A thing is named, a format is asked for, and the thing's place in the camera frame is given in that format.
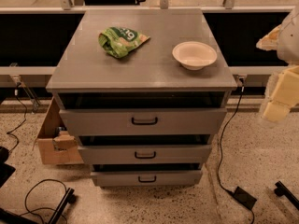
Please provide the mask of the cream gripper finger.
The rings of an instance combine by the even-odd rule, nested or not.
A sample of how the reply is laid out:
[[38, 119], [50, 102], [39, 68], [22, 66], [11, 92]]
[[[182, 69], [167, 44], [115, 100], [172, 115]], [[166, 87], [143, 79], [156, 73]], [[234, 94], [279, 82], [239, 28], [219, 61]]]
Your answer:
[[269, 102], [263, 112], [263, 118], [271, 122], [279, 122], [285, 119], [290, 109], [282, 104]]

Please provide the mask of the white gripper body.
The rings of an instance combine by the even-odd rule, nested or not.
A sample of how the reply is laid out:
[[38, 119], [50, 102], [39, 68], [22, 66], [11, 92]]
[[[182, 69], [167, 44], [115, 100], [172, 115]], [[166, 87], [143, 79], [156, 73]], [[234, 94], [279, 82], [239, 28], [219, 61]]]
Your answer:
[[299, 66], [290, 65], [270, 79], [269, 104], [292, 108], [299, 103]]

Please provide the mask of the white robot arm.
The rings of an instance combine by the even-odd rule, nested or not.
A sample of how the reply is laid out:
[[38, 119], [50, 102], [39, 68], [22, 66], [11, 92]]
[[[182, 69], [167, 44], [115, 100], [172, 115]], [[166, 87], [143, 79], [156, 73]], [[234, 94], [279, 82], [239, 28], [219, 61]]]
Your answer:
[[278, 123], [299, 104], [299, 6], [261, 38], [256, 47], [275, 50], [278, 58], [288, 64], [283, 71], [269, 78], [260, 109], [262, 119]]

